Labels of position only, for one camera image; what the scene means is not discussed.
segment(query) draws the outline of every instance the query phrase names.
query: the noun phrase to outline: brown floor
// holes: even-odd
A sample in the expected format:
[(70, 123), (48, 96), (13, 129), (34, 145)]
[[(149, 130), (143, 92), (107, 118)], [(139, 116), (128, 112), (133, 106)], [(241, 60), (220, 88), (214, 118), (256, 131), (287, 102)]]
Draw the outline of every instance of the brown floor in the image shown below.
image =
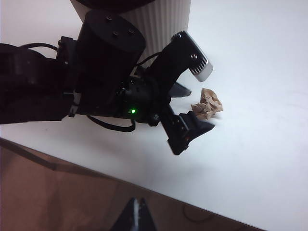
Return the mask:
[(3, 139), (0, 146), (1, 231), (109, 230), (132, 197), (145, 198), (159, 231), (259, 230)]

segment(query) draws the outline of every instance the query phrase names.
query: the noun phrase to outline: screw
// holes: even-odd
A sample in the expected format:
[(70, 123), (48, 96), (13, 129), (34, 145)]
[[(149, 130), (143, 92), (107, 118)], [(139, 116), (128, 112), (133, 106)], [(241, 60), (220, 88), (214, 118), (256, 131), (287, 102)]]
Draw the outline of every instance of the screw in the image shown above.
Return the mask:
[(133, 34), (135, 33), (135, 31), (132, 30), (132, 29), (129, 29), (129, 30), (128, 30), (128, 33), (129, 33), (130, 35), (133, 35)]
[(191, 58), (192, 58), (192, 59), (197, 59), (197, 58), (198, 58), (198, 55), (192, 54), (192, 55), (191, 55)]
[(158, 114), (154, 114), (153, 115), (153, 120), (154, 121), (158, 121), (159, 120), (159, 115)]
[(118, 37), (119, 36), (119, 32), (117, 32), (117, 31), (112, 32), (112, 34), (113, 34), (114, 37)]
[(107, 21), (108, 23), (110, 23), (110, 22), (112, 21), (112, 18), (109, 17), (109, 16), (106, 16), (106, 21)]

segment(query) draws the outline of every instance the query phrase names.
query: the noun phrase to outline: black cable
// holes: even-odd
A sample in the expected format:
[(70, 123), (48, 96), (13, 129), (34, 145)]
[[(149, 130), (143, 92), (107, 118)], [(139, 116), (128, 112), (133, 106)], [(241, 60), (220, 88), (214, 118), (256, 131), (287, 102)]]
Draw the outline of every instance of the black cable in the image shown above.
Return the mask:
[(34, 47), (48, 47), (50, 49), (53, 49), (55, 51), (58, 51), (58, 48), (53, 46), (53, 45), (50, 45), (50, 44), (47, 44), (47, 43), (41, 43), (41, 42), (36, 42), (36, 43), (29, 43), (29, 44), (25, 44), (25, 45), (22, 45), (20, 47), (23, 47), (23, 48), (34, 48)]
[(140, 66), (140, 65), (144, 64), (145, 62), (149, 61), (150, 59), (152, 59), (152, 58), (158, 56), (160, 53), (161, 53), (161, 51), (160, 51), (160, 52), (157, 52), (157, 53), (154, 53), (154, 54), (152, 54), (152, 55), (150, 55), (149, 57), (147, 57), (147, 58), (146, 58), (145, 60), (143, 60), (142, 62), (137, 63), (135, 66)]
[(103, 128), (109, 129), (109, 130), (113, 130), (113, 131), (122, 131), (122, 132), (131, 132), (133, 130), (135, 130), (136, 128), (136, 123), (135, 120), (131, 120), (132, 125), (129, 127), (121, 127), (121, 126), (117, 126), (117, 125), (113, 125), (113, 124), (107, 124), (105, 122), (102, 122), (101, 120), (98, 120), (94, 117), (91, 117), (89, 115), (87, 115), (87, 117), (93, 121), (94, 123), (102, 126)]

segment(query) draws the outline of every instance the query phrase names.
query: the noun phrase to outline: white ribbed container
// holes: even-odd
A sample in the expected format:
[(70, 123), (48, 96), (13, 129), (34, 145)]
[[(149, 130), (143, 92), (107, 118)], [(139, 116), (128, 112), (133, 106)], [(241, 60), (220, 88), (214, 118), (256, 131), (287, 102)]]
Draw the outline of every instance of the white ribbed container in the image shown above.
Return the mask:
[[(71, 0), (83, 21), (90, 10), (76, 0)], [(131, 22), (146, 41), (140, 60), (161, 51), (170, 43), (171, 37), (179, 31), (187, 30), (191, 0), (155, 0), (145, 6), (121, 14)]]

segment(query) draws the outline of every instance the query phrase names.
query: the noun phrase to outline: white table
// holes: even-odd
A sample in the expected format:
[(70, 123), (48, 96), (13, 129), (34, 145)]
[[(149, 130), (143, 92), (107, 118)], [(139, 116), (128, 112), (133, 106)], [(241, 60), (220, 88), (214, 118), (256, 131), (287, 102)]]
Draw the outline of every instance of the white table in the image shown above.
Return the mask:
[[(81, 26), (69, 0), (2, 0), (1, 10), (1, 41), (14, 45), (56, 45)], [(250, 225), (308, 230), (307, 12), (304, 0), (192, 0), (189, 32), (214, 72), (201, 84), (185, 72), (193, 94), (172, 106), (187, 112), (206, 87), (224, 111), (180, 156), (161, 125), (124, 134), (85, 116), (4, 125), (1, 137)]]

